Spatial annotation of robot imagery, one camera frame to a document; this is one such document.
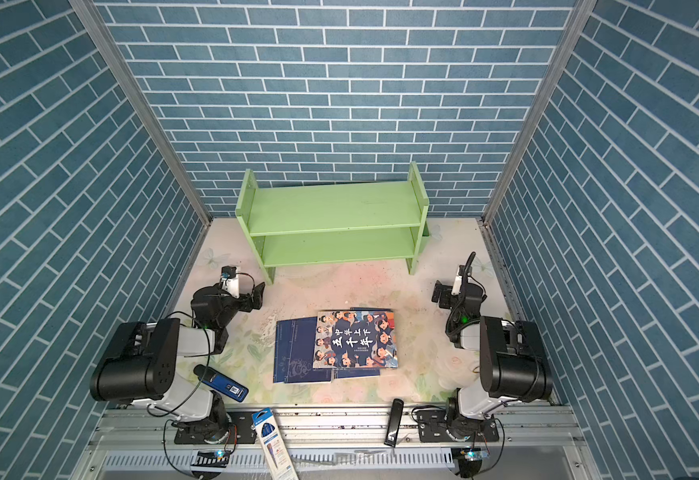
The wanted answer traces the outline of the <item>colourful illustrated book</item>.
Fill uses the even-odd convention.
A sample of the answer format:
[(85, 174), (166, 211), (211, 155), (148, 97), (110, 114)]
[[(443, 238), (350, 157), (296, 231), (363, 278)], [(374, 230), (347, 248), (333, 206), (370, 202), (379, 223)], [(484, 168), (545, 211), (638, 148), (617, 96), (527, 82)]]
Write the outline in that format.
[(397, 369), (395, 312), (381, 310), (319, 311), (313, 367), (319, 369)]

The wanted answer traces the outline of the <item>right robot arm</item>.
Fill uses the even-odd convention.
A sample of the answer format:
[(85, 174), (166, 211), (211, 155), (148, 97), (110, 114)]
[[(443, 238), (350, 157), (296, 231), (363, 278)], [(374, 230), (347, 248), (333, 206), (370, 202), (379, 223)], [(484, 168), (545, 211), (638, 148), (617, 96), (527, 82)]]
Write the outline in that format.
[(437, 281), (433, 287), (431, 301), (449, 312), (449, 341), (456, 348), (479, 352), (479, 380), (449, 398), (449, 426), (487, 421), (511, 403), (547, 400), (553, 393), (553, 374), (537, 324), (485, 316), (485, 300), (485, 288), (468, 277), (455, 285)]

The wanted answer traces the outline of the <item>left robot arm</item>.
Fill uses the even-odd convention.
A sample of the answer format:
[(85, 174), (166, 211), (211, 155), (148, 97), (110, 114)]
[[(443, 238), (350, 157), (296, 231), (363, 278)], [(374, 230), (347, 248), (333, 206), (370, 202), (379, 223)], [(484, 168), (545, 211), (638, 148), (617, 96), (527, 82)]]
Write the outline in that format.
[(172, 314), (154, 323), (119, 325), (91, 375), (91, 397), (166, 418), (199, 443), (227, 440), (232, 421), (222, 396), (241, 402), (247, 390), (210, 360), (223, 352), (234, 316), (262, 307), (264, 290), (261, 282), (240, 293), (224, 280), (193, 294), (189, 326)]

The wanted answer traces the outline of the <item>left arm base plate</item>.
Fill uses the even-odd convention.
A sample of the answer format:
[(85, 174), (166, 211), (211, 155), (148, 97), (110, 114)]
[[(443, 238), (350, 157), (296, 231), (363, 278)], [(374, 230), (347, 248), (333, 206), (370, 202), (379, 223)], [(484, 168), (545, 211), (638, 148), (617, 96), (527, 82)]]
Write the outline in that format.
[(171, 436), (177, 445), (200, 445), (210, 447), (250, 445), (256, 442), (252, 422), (252, 411), (227, 412), (221, 425), (212, 420), (173, 424), (176, 433)]

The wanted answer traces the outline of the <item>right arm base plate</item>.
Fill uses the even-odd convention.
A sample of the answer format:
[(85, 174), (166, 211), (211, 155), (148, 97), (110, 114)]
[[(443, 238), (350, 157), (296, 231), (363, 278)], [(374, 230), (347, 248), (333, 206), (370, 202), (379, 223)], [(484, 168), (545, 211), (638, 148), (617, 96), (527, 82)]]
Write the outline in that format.
[(411, 419), (423, 443), (499, 441), (499, 430), (493, 420), (466, 418), (442, 407), (413, 407)]

